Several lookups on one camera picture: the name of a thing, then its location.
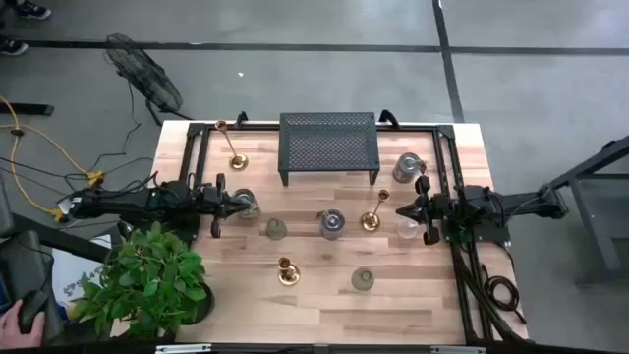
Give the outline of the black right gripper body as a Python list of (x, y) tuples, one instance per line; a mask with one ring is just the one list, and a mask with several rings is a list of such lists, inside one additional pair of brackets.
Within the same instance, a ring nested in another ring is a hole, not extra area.
[(442, 220), (448, 211), (448, 195), (446, 193), (435, 193), (429, 197), (430, 181), (426, 175), (420, 175), (415, 182), (416, 192), (420, 202), (420, 223), (427, 226), (423, 234), (424, 243), (427, 246), (434, 245), (440, 241), (439, 229), (433, 222)]

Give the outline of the clear glass jar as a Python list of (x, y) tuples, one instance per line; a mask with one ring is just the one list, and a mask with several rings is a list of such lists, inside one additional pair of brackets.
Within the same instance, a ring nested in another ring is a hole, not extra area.
[(246, 220), (258, 218), (260, 214), (260, 207), (254, 193), (251, 190), (239, 189), (234, 193), (233, 198), (248, 206), (246, 209), (237, 213), (239, 218)]

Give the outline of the clear ribbed glass candle holder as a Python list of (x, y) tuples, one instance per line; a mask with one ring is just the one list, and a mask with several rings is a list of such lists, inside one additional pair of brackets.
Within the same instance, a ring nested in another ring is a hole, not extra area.
[(410, 219), (400, 220), (396, 224), (397, 235), (405, 240), (414, 239), (417, 237), (419, 230), (419, 224)]

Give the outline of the grey glass jar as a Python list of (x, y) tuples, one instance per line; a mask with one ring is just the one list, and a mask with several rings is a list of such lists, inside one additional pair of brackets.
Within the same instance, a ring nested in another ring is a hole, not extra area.
[(321, 213), (319, 231), (320, 235), (329, 241), (335, 241), (345, 232), (346, 218), (338, 209), (327, 209)]
[(392, 170), (392, 177), (398, 183), (411, 183), (424, 168), (425, 163), (416, 154), (405, 152), (399, 156)]

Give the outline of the green ribbed glass candle holder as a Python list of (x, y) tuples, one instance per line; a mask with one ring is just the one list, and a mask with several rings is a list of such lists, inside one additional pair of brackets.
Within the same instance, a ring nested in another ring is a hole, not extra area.
[(370, 291), (374, 285), (374, 275), (369, 268), (359, 267), (352, 273), (351, 283), (357, 291)]
[(273, 241), (279, 241), (287, 236), (288, 230), (285, 223), (277, 218), (270, 218), (265, 226), (265, 235)]

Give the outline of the tall brass candlestick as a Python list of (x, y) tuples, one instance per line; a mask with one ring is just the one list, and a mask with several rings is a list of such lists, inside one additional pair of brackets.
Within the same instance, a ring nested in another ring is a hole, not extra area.
[(215, 123), (215, 129), (218, 130), (225, 137), (225, 140), (232, 151), (232, 156), (230, 157), (229, 161), (230, 167), (234, 170), (245, 169), (248, 166), (249, 160), (244, 154), (238, 153), (235, 150), (229, 137), (227, 122), (223, 120), (217, 121)]
[(361, 216), (362, 226), (366, 231), (376, 231), (380, 224), (380, 217), (377, 214), (379, 207), (382, 203), (386, 202), (390, 198), (390, 194), (387, 190), (379, 190), (377, 193), (377, 204), (372, 211), (367, 211)]

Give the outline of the short brass candlestick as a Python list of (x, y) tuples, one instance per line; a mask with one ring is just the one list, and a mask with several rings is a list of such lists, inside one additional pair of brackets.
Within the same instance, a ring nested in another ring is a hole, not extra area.
[(277, 266), (278, 278), (282, 284), (292, 286), (299, 281), (301, 276), (300, 270), (288, 258), (280, 258)]

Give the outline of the black perforated metal shelf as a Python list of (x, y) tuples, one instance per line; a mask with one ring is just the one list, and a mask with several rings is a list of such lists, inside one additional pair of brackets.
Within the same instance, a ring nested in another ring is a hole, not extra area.
[(366, 171), (374, 185), (380, 171), (377, 132), (370, 112), (293, 112), (279, 119), (278, 172)]

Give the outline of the green potted plant black pot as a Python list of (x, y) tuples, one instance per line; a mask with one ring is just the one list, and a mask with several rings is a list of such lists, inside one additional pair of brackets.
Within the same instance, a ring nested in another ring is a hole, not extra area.
[(84, 295), (72, 315), (80, 322), (93, 321), (97, 333), (120, 324), (131, 338), (174, 334), (213, 310), (204, 276), (201, 256), (155, 221), (112, 248), (97, 279), (81, 278)]

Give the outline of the white paper bag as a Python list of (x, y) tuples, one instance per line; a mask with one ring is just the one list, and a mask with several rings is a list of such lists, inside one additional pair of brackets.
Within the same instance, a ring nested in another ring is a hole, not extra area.
[(82, 279), (99, 283), (103, 262), (92, 261), (66, 251), (52, 249), (52, 289), (60, 314), (68, 321), (74, 319), (77, 301), (84, 297)]

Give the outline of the grey metal stand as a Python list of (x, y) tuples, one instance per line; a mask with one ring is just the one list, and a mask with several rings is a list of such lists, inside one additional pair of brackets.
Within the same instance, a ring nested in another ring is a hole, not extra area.
[(580, 285), (629, 282), (629, 135), (550, 180), (553, 190), (571, 190), (586, 232), (599, 248), (603, 266)]

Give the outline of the black floor bar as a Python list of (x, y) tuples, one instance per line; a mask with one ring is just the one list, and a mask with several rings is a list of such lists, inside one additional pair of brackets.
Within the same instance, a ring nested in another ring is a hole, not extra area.
[(53, 105), (48, 104), (35, 104), (35, 103), (10, 103), (7, 105), (0, 101), (0, 114), (10, 114), (12, 107), (13, 111), (17, 115), (31, 115), (31, 116), (51, 116), (55, 110)]

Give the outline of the person's hand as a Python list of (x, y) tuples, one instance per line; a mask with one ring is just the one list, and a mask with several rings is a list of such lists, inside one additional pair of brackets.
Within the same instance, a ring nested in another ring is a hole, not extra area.
[(23, 305), (18, 300), (0, 317), (0, 351), (40, 347), (42, 344), (45, 313), (39, 312), (33, 320), (31, 330), (22, 333), (19, 327), (19, 314)]

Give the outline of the person's dark shoe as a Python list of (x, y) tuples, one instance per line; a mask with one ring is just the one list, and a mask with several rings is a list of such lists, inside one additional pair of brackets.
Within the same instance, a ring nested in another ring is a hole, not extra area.
[(0, 38), (0, 55), (20, 56), (29, 50), (29, 46), (22, 41), (11, 38)]
[(17, 16), (30, 20), (46, 20), (52, 15), (52, 11), (44, 6), (37, 5), (31, 0), (15, 0), (13, 9)]

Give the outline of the black aluminium table frame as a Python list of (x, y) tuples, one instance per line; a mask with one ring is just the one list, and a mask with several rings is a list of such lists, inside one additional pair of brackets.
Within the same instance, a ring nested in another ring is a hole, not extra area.
[[(232, 151), (216, 122), (175, 122), (161, 134), (155, 168), (176, 174), (190, 185), (215, 183), (224, 173), (225, 189), (251, 190), (259, 204), (255, 219), (232, 215), (220, 221), (221, 237), (210, 234), (212, 217), (200, 219), (192, 240), (207, 269), (206, 283), (214, 308), (199, 324), (180, 330), (184, 341), (267, 343), (295, 347), (367, 345), (484, 346), (522, 343), (526, 328), (512, 316), (498, 314), (482, 288), (476, 242), (444, 239), (427, 246), (421, 235), (405, 240), (396, 233), (395, 210), (418, 196), (415, 182), (429, 177), (429, 195), (456, 197), (465, 177), (491, 180), (483, 139), (473, 125), (400, 125), (399, 130), (375, 120), (380, 171), (374, 185), (366, 171), (291, 172), (283, 186), (278, 172), (279, 121), (228, 124), (231, 142), (248, 166), (234, 170)], [(407, 184), (396, 182), (392, 170), (405, 152), (424, 163), (422, 173)], [(379, 190), (390, 198), (377, 214), (381, 224), (366, 231), (361, 216), (377, 204)], [(345, 232), (335, 241), (320, 235), (324, 210), (338, 209)], [(266, 237), (270, 218), (288, 230), (279, 241)], [(287, 286), (278, 278), (278, 260), (288, 258), (301, 273)], [(359, 267), (374, 275), (370, 291), (351, 283)]]

